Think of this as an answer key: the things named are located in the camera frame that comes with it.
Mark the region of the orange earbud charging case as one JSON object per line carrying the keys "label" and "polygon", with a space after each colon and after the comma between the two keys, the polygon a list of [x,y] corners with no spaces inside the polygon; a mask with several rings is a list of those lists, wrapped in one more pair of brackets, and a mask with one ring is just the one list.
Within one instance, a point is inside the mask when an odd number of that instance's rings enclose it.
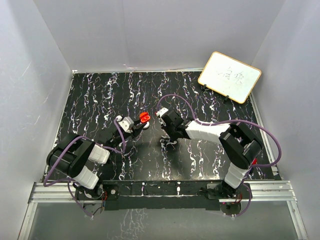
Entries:
{"label": "orange earbud charging case", "polygon": [[150,115],[148,114],[148,112],[142,112],[142,113],[139,115],[139,119],[140,119],[140,122],[141,122],[142,124],[144,124],[144,123],[147,123],[147,122],[151,119],[151,117],[150,117]]}

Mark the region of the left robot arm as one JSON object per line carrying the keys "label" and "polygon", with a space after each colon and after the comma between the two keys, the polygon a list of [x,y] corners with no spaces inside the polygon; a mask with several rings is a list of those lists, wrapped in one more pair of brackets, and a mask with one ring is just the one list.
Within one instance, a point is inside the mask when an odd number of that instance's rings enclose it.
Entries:
{"label": "left robot arm", "polygon": [[149,127],[149,116],[132,120],[129,116],[118,115],[113,123],[116,131],[103,143],[96,142],[86,136],[69,133],[48,154],[46,164],[50,171],[43,181],[49,187],[59,180],[48,182],[51,174],[58,171],[67,176],[68,183],[72,182],[74,188],[84,193],[88,198],[97,200],[102,197],[104,188],[97,174],[87,166],[87,161],[104,165],[111,153],[123,154],[126,150],[126,139],[136,138],[142,130]]}

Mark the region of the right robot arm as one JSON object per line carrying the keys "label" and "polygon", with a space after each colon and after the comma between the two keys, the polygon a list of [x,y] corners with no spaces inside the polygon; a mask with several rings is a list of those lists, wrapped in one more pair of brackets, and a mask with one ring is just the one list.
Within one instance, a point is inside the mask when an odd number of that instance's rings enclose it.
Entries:
{"label": "right robot arm", "polygon": [[263,150],[262,141],[242,122],[211,125],[208,122],[199,123],[196,120],[183,119],[174,110],[162,108],[156,113],[161,122],[161,128],[171,140],[189,139],[204,140],[222,145],[230,165],[215,194],[230,199],[241,192],[241,183],[257,156]]}

